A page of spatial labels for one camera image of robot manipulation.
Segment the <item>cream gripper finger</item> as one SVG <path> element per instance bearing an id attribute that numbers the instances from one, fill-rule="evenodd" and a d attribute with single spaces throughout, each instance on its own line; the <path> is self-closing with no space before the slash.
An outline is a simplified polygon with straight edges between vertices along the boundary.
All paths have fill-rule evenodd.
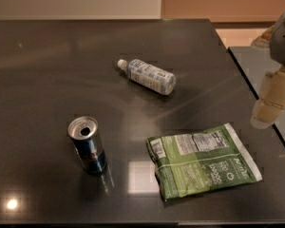
<path id="1" fill-rule="evenodd" d="M 251 43 L 251 47 L 260 50 L 266 50 L 270 47 L 270 41 L 273 34 L 274 27 L 267 28 Z"/>
<path id="2" fill-rule="evenodd" d="M 267 72 L 262 80 L 259 99 L 253 108 L 251 125 L 264 129 L 272 125 L 285 111 L 285 66 Z"/>

